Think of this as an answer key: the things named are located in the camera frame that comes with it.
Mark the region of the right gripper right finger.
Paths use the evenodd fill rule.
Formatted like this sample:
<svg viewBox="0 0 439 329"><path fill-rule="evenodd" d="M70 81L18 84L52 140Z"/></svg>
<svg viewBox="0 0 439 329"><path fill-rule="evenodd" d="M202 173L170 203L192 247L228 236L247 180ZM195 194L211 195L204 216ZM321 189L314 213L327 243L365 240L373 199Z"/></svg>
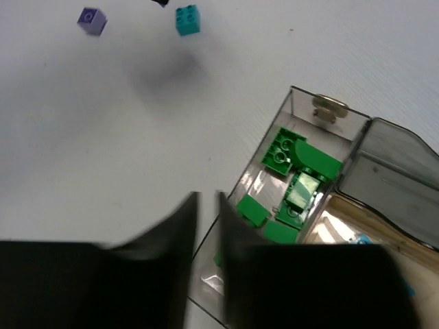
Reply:
<svg viewBox="0 0 439 329"><path fill-rule="evenodd" d="M218 193L224 321L231 328L415 328L399 268L380 245L279 244Z"/></svg>

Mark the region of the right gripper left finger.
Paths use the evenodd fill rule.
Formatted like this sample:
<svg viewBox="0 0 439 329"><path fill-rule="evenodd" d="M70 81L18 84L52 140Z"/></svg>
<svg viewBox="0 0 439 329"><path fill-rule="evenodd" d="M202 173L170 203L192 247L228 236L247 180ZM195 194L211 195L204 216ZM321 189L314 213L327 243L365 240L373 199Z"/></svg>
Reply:
<svg viewBox="0 0 439 329"><path fill-rule="evenodd" d="M1 242L2 328L182 328L198 224L197 192L112 248Z"/></svg>

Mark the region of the green brick lego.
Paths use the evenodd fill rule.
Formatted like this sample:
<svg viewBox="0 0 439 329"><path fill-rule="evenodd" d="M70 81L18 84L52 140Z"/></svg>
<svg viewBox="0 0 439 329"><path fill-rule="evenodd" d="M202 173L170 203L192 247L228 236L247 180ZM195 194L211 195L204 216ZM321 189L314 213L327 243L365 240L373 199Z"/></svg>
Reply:
<svg viewBox="0 0 439 329"><path fill-rule="evenodd" d="M263 236L271 242L294 244L299 231L277 221L268 221L263 229Z"/></svg>
<svg viewBox="0 0 439 329"><path fill-rule="evenodd" d="M281 176L286 176L293 166L290 151L297 140L306 141L307 139L291 130L280 127L263 156L261 164Z"/></svg>

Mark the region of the green long lego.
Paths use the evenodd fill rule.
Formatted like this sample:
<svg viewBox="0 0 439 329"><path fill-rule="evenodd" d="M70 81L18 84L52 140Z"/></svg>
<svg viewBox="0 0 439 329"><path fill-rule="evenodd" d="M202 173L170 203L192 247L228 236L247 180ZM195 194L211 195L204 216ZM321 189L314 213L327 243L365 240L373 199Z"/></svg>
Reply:
<svg viewBox="0 0 439 329"><path fill-rule="evenodd" d="M301 230L303 227L303 220L300 214L294 211L287 203L283 202L275 215L275 219L291 226L297 230Z"/></svg>

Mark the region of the green square lego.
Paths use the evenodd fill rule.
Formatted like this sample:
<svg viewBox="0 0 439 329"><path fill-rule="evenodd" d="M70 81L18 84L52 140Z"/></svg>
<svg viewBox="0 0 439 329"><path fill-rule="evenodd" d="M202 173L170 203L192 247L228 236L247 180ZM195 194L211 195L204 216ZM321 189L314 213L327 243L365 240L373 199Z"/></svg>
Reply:
<svg viewBox="0 0 439 329"><path fill-rule="evenodd" d="M289 192L286 202L294 212L301 213L318 190L319 185L319 180L307 173L301 173Z"/></svg>
<svg viewBox="0 0 439 329"><path fill-rule="evenodd" d="M237 212L255 228L263 226L270 212L250 195L244 195L236 205Z"/></svg>
<svg viewBox="0 0 439 329"><path fill-rule="evenodd" d="M342 166L339 160L300 139L291 146L290 155L297 170L310 169L328 180L334 180Z"/></svg>

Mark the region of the green square lego top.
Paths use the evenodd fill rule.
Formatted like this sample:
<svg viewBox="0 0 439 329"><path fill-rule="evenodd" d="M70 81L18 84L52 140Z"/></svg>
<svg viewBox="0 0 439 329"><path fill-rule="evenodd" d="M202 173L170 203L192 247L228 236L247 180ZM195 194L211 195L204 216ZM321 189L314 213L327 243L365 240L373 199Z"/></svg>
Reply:
<svg viewBox="0 0 439 329"><path fill-rule="evenodd" d="M297 170L310 169L328 180L334 180L342 166L339 160L300 139L291 146L290 155Z"/></svg>

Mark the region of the purple square lego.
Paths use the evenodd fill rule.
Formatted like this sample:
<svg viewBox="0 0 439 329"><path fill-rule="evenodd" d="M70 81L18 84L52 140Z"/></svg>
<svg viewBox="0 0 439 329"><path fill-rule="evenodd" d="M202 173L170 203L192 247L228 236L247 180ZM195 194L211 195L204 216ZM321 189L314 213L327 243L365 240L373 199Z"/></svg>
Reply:
<svg viewBox="0 0 439 329"><path fill-rule="evenodd" d="M98 8L84 8L77 24L89 35L100 36L107 24L105 14Z"/></svg>

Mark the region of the cyan small lego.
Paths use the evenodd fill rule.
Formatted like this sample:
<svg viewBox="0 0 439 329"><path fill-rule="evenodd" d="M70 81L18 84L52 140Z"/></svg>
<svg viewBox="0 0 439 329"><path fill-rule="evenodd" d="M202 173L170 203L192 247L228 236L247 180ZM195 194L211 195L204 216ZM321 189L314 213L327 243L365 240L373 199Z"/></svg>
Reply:
<svg viewBox="0 0 439 329"><path fill-rule="evenodd" d="M196 5L176 9L176 29L180 36L200 32L200 13Z"/></svg>

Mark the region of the cyan long lego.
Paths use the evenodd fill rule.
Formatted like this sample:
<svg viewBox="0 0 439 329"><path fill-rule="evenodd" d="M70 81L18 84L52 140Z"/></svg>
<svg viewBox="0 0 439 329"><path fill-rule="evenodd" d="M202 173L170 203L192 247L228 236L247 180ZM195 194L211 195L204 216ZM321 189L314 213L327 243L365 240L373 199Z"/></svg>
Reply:
<svg viewBox="0 0 439 329"><path fill-rule="evenodd" d="M348 242L350 244L356 244L356 245L369 245L369 244L373 244L373 242L369 239L369 237L364 234L357 234L355 235L353 238L350 238L348 240ZM409 293L409 296L415 296L416 292L415 290L413 290L413 288L409 285L409 283L402 278L403 284L405 285L405 288L407 289L407 292Z"/></svg>

